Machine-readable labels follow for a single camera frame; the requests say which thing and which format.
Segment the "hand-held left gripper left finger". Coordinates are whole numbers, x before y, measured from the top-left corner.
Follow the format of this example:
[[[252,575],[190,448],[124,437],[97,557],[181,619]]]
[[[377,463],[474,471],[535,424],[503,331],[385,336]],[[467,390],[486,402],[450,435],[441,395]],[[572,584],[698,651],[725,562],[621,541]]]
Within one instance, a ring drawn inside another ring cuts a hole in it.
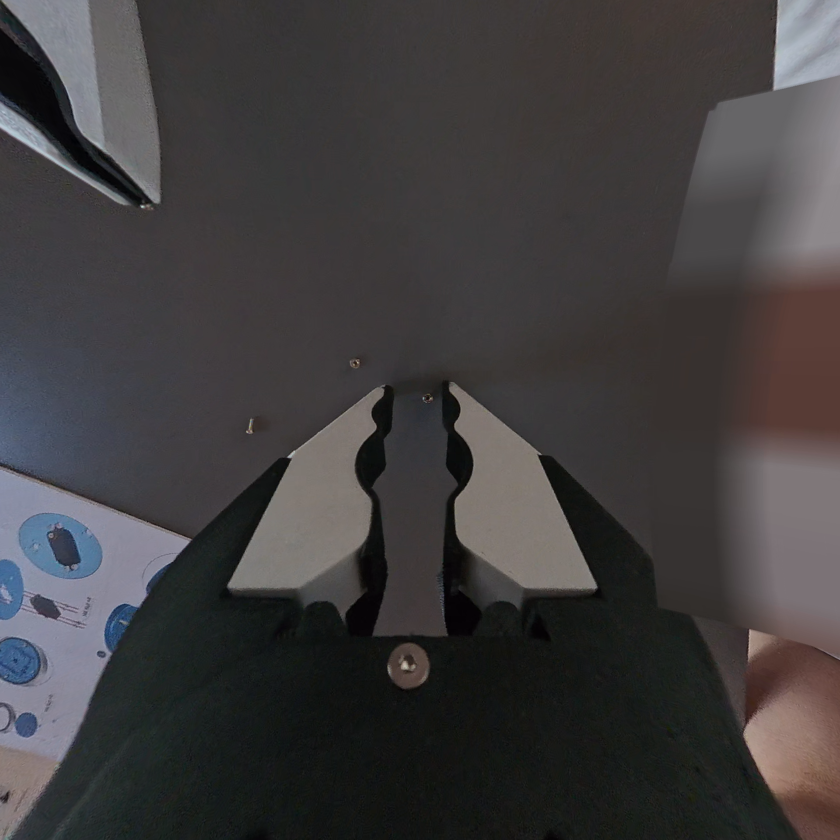
[[[227,584],[231,595],[329,602],[381,600],[387,578],[375,484],[385,471],[394,393],[375,387],[289,457]]]

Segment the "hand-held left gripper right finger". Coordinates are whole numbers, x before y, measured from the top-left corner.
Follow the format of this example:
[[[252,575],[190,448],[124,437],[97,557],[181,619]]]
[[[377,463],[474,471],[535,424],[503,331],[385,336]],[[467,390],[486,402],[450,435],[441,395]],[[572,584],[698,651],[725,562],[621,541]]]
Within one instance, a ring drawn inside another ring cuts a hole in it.
[[[453,382],[444,383],[448,602],[479,611],[589,596],[597,583],[552,488],[540,452]]]

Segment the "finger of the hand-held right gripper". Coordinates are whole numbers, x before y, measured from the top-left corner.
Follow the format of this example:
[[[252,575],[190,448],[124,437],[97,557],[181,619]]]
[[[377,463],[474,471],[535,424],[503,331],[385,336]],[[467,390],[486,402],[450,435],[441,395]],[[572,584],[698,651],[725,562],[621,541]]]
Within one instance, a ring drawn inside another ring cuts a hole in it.
[[[143,190],[77,125],[65,83],[23,29],[1,34],[2,130],[106,194],[141,207]]]
[[[53,63],[83,134],[142,188],[143,203],[159,205],[161,143],[137,3],[14,1],[14,29],[31,35]]]

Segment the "dark grey desk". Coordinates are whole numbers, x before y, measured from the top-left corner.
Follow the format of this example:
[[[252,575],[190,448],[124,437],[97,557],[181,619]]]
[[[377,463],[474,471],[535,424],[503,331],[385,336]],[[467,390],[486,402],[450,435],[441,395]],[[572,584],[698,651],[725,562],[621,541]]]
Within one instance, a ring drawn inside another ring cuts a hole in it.
[[[775,3],[139,6],[160,208],[2,140],[2,462],[194,534],[374,385],[442,433],[449,379],[639,525],[655,298]]]

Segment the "assembly guide booklet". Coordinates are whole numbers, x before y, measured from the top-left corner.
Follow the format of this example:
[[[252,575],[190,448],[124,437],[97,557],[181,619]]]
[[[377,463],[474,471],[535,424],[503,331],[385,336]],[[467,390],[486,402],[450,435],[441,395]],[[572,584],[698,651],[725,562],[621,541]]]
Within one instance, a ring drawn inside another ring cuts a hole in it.
[[[183,536],[1,470],[2,838],[65,757]]]

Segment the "person's bare leg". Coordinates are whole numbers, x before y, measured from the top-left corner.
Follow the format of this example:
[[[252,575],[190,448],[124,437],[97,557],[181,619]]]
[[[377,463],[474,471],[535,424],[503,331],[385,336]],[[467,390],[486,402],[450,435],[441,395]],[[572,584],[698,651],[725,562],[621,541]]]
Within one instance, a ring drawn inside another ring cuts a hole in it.
[[[801,838],[839,838],[839,662],[749,634],[744,738]]]

